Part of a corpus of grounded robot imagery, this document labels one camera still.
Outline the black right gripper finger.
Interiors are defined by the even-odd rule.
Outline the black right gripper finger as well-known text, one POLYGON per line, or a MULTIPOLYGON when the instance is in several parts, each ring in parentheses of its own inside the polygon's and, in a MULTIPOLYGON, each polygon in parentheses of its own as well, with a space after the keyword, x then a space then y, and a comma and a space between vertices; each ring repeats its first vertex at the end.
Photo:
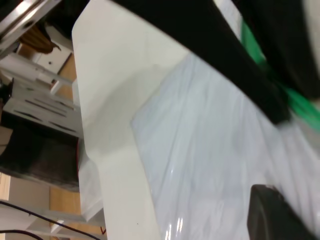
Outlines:
POLYGON ((315 240, 275 188, 255 184, 250 189, 247 230, 250 240, 315 240))

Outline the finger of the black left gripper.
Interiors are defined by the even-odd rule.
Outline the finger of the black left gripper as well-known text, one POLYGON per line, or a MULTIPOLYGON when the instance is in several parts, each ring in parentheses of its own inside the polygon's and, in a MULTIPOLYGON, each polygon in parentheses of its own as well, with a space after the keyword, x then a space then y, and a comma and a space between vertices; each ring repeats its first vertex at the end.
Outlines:
POLYGON ((320 74, 301 0, 235 0, 279 79, 309 100, 320 97, 320 74))
POLYGON ((212 0, 118 0, 236 85, 275 125, 291 114, 280 90, 246 52, 212 0))

